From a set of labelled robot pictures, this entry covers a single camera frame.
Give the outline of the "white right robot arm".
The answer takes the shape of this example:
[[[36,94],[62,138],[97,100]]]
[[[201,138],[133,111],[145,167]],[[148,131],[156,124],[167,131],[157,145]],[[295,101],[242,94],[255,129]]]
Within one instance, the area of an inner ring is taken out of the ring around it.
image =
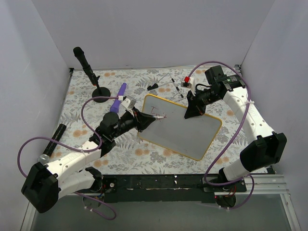
[[[185,119],[205,114],[206,107],[223,100],[233,111],[240,125],[236,130],[243,130],[249,145],[245,147],[238,160],[219,170],[216,181],[210,185],[218,186],[223,191],[231,190],[237,181],[252,171],[279,162],[287,138],[283,133],[276,133],[269,126],[251,100],[249,86],[238,72],[228,76],[222,70],[222,63],[205,72],[208,84],[199,90],[191,75],[181,81],[181,86],[189,88],[187,93],[188,108]]]

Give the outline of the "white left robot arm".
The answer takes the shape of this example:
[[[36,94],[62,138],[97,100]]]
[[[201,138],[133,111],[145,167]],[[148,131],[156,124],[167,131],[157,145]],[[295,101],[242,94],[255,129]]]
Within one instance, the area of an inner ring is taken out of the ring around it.
[[[67,194],[83,189],[98,192],[103,185],[101,173],[93,167],[82,168],[109,153],[116,145],[115,138],[131,129],[142,132],[157,119],[136,108],[132,112],[126,111],[121,117],[108,112],[79,151],[45,165],[35,163],[22,186],[22,194],[39,213],[44,213]]]

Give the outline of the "white red marker pen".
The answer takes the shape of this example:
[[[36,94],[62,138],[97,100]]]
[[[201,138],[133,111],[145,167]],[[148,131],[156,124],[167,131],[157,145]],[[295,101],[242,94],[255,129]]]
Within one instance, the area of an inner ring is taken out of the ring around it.
[[[155,118],[155,119],[164,119],[164,118],[166,118],[166,116],[153,116],[153,118]]]

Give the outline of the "yellow framed whiteboard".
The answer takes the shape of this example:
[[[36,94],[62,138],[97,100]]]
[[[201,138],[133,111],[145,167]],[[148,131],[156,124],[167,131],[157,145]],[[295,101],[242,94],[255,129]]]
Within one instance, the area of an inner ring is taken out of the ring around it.
[[[147,94],[142,111],[166,118],[153,122],[138,136],[190,159],[201,160],[218,134],[222,121],[208,114],[185,119],[186,110],[186,106]]]

